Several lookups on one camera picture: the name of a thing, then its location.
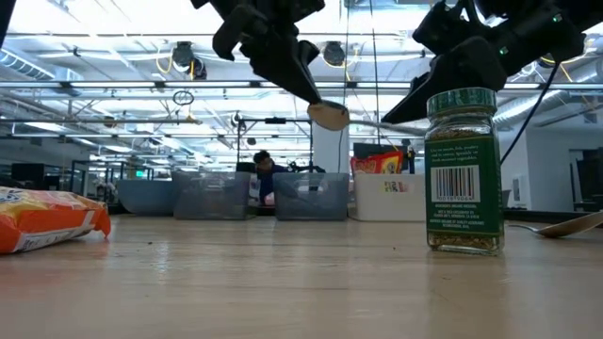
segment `gray plastic bin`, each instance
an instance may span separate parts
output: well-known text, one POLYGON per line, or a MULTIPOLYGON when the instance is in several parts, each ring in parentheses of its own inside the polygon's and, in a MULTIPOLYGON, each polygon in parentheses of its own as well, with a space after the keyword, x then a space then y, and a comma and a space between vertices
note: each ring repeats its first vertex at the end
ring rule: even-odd
POLYGON ((171 216, 175 187, 169 181, 120 180, 118 197, 123 207, 139 216, 171 216))
POLYGON ((275 215, 279 220, 345 220, 349 181, 345 173, 275 173, 275 215))
POLYGON ((248 216, 251 175, 243 172, 173 172, 178 219, 243 220, 248 216))

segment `green label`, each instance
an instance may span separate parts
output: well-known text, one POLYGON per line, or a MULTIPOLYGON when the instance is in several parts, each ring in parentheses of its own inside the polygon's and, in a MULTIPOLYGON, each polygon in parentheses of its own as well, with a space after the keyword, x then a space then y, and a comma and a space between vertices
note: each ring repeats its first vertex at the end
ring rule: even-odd
POLYGON ((429 232, 502 235, 499 157, 494 137, 425 142, 429 232))

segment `white storage bin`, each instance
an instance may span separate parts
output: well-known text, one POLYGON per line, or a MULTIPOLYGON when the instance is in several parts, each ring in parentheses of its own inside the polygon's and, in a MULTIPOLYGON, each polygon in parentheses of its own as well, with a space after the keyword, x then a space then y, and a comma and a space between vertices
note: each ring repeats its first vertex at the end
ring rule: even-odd
POLYGON ((425 176, 363 174, 354 176, 356 211, 361 221, 425 221, 425 176))

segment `barcode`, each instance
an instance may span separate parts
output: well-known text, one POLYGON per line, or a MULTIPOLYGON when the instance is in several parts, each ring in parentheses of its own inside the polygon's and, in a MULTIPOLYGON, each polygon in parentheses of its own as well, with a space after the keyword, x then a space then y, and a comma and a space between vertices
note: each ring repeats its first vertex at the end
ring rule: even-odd
POLYGON ((432 168, 432 202, 480 202, 480 167, 432 168))

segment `green jar lid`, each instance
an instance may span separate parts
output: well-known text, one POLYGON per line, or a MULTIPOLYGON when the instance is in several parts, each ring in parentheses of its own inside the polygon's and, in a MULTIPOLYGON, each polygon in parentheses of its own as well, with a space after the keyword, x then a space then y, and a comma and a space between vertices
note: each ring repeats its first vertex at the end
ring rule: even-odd
POLYGON ((468 88, 435 94, 427 101, 427 116, 465 108, 482 108, 494 115, 497 112, 497 93, 491 89, 468 88))

